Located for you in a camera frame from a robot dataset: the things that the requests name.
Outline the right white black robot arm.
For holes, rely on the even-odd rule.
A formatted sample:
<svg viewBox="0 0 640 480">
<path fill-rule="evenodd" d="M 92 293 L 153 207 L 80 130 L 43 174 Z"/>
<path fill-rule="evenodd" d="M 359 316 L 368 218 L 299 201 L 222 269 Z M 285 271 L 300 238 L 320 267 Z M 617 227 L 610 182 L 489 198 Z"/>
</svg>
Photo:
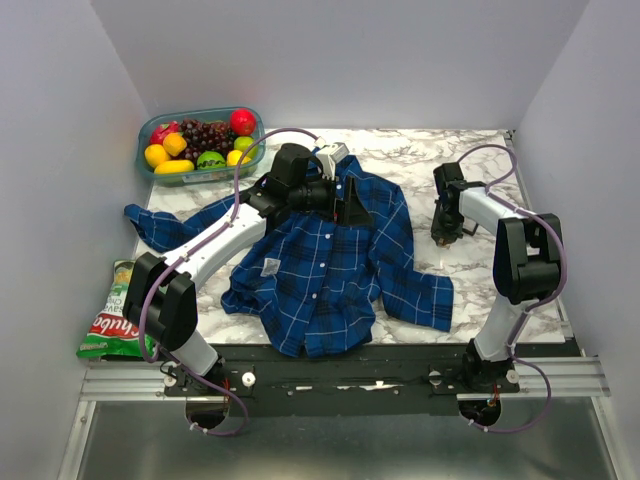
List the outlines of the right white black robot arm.
<svg viewBox="0 0 640 480">
<path fill-rule="evenodd" d="M 438 194 L 431 237 L 449 246 L 464 235 L 464 223 L 495 237 L 493 281 L 497 296 L 480 333 L 462 357 L 458 380 L 466 392 L 488 393 L 507 378 L 513 367 L 510 355 L 531 311 L 554 298 L 566 280 L 561 225 L 553 214 L 524 213 L 493 198 L 482 182 L 464 178 L 459 163 L 434 169 Z"/>
</svg>

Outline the yellow mango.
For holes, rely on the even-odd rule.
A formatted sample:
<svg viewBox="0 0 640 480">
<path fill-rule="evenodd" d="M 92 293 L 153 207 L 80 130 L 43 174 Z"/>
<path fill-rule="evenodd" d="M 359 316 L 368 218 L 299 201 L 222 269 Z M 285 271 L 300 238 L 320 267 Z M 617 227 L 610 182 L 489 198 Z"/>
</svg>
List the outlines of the yellow mango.
<svg viewBox="0 0 640 480">
<path fill-rule="evenodd" d="M 194 170 L 194 164 L 190 160 L 168 160 L 155 167 L 156 175 L 184 174 Z"/>
</svg>

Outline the yellow lemon right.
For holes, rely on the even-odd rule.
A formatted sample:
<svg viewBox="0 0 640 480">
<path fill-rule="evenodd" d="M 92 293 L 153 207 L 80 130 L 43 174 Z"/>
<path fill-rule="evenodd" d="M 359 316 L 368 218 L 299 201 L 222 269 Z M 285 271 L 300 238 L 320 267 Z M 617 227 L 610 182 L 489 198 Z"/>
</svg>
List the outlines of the yellow lemon right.
<svg viewBox="0 0 640 480">
<path fill-rule="evenodd" d="M 243 152 L 241 150 L 231 150 L 226 157 L 226 163 L 228 167 L 235 167 L 240 163 Z"/>
</svg>

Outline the brooch box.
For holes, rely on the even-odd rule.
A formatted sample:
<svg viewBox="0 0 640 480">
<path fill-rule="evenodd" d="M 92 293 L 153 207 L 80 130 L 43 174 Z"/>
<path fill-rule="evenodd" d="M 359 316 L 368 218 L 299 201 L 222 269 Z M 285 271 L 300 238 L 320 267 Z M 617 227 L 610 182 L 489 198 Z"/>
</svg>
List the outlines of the brooch box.
<svg viewBox="0 0 640 480">
<path fill-rule="evenodd" d="M 474 236 L 478 230 L 479 225 L 476 223 L 471 229 L 463 226 L 462 233 L 468 236 Z"/>
</svg>

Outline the red apple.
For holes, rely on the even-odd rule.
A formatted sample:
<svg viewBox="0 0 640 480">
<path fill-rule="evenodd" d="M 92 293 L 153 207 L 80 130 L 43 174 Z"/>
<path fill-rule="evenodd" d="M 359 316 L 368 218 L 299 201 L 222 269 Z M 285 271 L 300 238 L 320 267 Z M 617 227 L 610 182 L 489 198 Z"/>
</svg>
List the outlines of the red apple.
<svg viewBox="0 0 640 480">
<path fill-rule="evenodd" d="M 249 109 L 239 108 L 231 113 L 229 124 L 236 135 L 251 136 L 256 129 L 257 120 Z"/>
</svg>

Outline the pink dragon fruit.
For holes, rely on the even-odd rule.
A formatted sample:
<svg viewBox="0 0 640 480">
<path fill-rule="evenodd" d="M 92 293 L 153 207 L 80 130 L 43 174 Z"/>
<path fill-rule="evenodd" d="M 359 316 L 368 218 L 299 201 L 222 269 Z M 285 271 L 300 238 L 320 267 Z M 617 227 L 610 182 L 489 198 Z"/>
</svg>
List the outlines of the pink dragon fruit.
<svg viewBox="0 0 640 480">
<path fill-rule="evenodd" d="M 150 145 L 162 145 L 164 139 L 172 133 L 180 133 L 180 124 L 176 121 L 162 123 L 157 126 L 151 133 L 149 144 Z"/>
</svg>

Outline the green red snack bag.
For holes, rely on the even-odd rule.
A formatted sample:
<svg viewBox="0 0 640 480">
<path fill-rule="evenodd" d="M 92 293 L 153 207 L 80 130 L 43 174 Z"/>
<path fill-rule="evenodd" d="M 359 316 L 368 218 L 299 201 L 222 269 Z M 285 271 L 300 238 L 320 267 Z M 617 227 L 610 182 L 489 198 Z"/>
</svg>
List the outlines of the green red snack bag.
<svg viewBox="0 0 640 480">
<path fill-rule="evenodd" d="M 132 260 L 118 260 L 114 263 L 113 282 L 105 306 L 95 316 L 76 350 L 78 358 L 142 357 L 138 328 L 123 315 L 133 268 Z"/>
</svg>

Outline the yellow lemon left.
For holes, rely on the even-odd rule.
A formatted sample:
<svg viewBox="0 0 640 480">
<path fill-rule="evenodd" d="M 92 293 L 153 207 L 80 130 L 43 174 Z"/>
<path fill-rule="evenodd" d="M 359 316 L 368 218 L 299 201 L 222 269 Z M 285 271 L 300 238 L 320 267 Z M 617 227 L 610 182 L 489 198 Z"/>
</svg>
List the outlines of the yellow lemon left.
<svg viewBox="0 0 640 480">
<path fill-rule="evenodd" d="M 147 146 L 144 150 L 144 158 L 152 170 L 171 160 L 171 156 L 161 144 L 150 144 Z"/>
</svg>

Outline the orange fruit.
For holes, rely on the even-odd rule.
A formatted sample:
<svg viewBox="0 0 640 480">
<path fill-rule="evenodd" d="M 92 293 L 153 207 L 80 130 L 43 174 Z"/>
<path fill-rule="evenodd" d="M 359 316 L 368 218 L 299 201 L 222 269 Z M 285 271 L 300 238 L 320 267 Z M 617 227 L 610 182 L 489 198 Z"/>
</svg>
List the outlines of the orange fruit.
<svg viewBox="0 0 640 480">
<path fill-rule="evenodd" d="M 165 136 L 162 146 L 170 156 L 176 157 L 187 148 L 187 142 L 181 133 L 174 132 Z"/>
</svg>

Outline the green lime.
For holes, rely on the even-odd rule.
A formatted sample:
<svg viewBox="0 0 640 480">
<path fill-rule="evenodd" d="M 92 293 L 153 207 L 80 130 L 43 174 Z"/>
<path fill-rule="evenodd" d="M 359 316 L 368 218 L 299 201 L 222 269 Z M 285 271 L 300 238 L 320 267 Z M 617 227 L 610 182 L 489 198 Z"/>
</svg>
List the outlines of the green lime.
<svg viewBox="0 0 640 480">
<path fill-rule="evenodd" d="M 244 152 L 253 141 L 254 139 L 250 136 L 239 136 L 234 140 L 234 148 Z"/>
</svg>

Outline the black front mounting rail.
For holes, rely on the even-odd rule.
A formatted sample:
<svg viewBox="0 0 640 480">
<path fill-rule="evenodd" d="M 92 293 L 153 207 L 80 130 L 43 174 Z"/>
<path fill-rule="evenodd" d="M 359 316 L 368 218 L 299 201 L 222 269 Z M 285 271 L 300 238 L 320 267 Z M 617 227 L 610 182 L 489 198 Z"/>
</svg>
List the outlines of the black front mounting rail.
<svg viewBox="0 0 640 480">
<path fill-rule="evenodd" d="M 491 399 L 519 390 L 512 362 L 484 367 L 464 344 L 369 345 L 345 354 L 291 358 L 270 347 L 220 346 L 225 363 L 203 385 L 170 363 L 165 392 L 190 407 L 211 405 L 218 387 L 237 395 L 233 417 L 457 415 L 462 397 Z"/>
</svg>

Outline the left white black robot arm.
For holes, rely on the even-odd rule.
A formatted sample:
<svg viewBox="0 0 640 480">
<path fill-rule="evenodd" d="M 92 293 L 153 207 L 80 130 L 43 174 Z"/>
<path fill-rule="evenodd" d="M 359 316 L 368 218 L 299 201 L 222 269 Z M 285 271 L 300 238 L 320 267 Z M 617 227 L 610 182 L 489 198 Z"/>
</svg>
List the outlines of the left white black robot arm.
<svg viewBox="0 0 640 480">
<path fill-rule="evenodd" d="M 316 214 L 344 226 L 371 225 L 354 179 L 336 177 L 336 166 L 348 153 L 343 143 L 316 151 L 282 145 L 270 171 L 238 193 L 212 226 L 163 257 L 145 253 L 135 261 L 123 315 L 138 329 L 150 330 L 149 338 L 188 371 L 187 382 L 197 393 L 214 393 L 222 380 L 221 357 L 197 330 L 196 295 L 217 270 L 292 213 Z"/>
</svg>

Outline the blue plaid shirt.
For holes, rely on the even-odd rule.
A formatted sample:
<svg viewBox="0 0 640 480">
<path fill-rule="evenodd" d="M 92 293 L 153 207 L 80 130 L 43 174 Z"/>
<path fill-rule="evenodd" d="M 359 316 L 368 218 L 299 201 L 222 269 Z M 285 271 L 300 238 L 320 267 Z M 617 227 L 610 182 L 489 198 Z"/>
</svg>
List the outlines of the blue plaid shirt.
<svg viewBox="0 0 640 480">
<path fill-rule="evenodd" d="M 446 276 L 415 270 L 400 186 L 363 171 L 353 155 L 337 172 L 354 178 L 373 225 L 292 214 L 232 270 L 224 311 L 259 316 L 271 344 L 292 357 L 339 354 L 370 341 L 376 300 L 398 320 L 449 331 L 454 286 Z"/>
</svg>

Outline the purple grape bunch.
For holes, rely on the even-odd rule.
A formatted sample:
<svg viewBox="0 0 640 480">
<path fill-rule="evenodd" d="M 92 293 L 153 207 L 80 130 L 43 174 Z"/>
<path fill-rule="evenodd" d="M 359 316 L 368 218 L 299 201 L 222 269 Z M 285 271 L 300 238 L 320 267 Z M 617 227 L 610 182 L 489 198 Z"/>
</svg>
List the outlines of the purple grape bunch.
<svg viewBox="0 0 640 480">
<path fill-rule="evenodd" d="M 206 151 L 214 151 L 226 157 L 238 137 L 230 124 L 221 120 L 207 123 L 187 118 L 179 127 L 179 132 L 187 144 L 180 156 L 193 162 Z"/>
</svg>

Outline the yellow lemon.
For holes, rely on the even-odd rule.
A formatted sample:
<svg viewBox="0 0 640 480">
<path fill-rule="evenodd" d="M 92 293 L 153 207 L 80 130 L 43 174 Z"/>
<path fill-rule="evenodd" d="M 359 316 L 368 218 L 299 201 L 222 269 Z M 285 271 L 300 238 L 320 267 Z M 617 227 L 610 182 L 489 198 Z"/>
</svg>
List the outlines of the yellow lemon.
<svg viewBox="0 0 640 480">
<path fill-rule="evenodd" d="M 228 167 L 235 167 L 240 163 L 243 152 L 241 150 L 231 150 L 226 157 L 226 163 Z"/>
<path fill-rule="evenodd" d="M 144 158 L 152 170 L 171 160 L 171 156 L 161 144 L 150 144 L 147 146 L 144 150 Z"/>
</svg>

